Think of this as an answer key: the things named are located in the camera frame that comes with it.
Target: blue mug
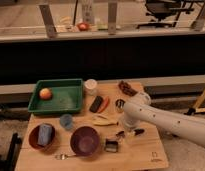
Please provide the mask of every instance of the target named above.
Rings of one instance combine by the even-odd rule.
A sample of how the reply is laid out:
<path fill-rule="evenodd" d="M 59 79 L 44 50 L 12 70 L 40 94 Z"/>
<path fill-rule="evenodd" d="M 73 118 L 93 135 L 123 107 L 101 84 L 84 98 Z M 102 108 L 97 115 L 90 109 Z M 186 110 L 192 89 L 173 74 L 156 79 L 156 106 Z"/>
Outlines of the blue mug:
<path fill-rule="evenodd" d="M 71 130 L 73 127 L 73 118 L 70 114 L 64 114 L 60 117 L 60 125 L 66 130 Z"/>

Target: office chair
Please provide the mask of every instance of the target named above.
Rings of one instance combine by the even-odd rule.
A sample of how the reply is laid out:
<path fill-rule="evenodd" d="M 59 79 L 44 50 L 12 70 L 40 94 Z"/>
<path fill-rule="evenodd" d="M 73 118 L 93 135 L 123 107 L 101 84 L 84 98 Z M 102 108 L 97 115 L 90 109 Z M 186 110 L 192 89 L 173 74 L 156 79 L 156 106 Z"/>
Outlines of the office chair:
<path fill-rule="evenodd" d="M 137 28 L 141 26 L 153 26 L 153 27 L 173 27 L 175 26 L 173 23 L 163 23 L 161 22 L 165 18 L 180 14 L 181 12 L 190 12 L 194 9 L 192 7 L 185 8 L 181 6 L 181 0 L 146 0 L 146 9 L 149 11 L 146 15 L 154 16 L 157 21 L 151 20 L 149 23 L 146 24 L 139 24 Z"/>

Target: spoon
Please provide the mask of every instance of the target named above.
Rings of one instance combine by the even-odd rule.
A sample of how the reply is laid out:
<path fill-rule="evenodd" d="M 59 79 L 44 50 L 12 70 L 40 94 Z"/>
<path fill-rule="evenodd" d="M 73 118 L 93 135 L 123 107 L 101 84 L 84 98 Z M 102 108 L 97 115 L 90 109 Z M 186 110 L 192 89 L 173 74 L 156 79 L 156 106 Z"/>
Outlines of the spoon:
<path fill-rule="evenodd" d="M 56 154 L 54 157 L 57 160 L 65 160 L 65 159 L 67 159 L 69 157 L 76 157 L 76 156 L 77 156 L 76 154 L 75 155 L 71 155 L 71 156 L 69 156 L 67 154 Z"/>

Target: green plastic tray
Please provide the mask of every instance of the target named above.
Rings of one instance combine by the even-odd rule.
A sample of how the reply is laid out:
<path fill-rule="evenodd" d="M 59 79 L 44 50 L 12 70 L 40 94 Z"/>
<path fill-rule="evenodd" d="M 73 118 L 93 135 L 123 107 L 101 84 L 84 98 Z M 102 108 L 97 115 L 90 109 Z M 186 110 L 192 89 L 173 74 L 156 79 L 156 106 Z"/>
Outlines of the green plastic tray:
<path fill-rule="evenodd" d="M 39 98 L 42 88 L 51 89 L 52 99 Z M 39 80 L 29 102 L 28 111 L 34 115 L 79 113 L 82 99 L 82 79 Z"/>

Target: brown bowl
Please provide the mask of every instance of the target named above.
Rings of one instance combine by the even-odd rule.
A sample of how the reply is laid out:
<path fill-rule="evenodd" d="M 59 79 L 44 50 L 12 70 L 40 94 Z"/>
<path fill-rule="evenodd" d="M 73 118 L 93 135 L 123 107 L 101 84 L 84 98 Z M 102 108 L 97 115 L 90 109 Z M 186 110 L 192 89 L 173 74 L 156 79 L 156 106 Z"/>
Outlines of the brown bowl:
<path fill-rule="evenodd" d="M 47 125 L 50 125 L 52 127 L 52 133 L 51 133 L 51 141 L 50 143 L 48 143 L 46 146 L 41 146 L 39 145 L 38 142 L 38 134 L 39 134 L 39 128 L 40 125 L 38 125 L 37 127 L 35 127 L 31 133 L 29 134 L 29 144 L 36 150 L 44 150 L 46 148 L 48 148 L 54 141 L 55 138 L 55 128 L 53 125 L 46 123 Z"/>
<path fill-rule="evenodd" d="M 89 126 L 78 128 L 71 136 L 70 145 L 77 156 L 90 156 L 100 144 L 97 131 Z"/>

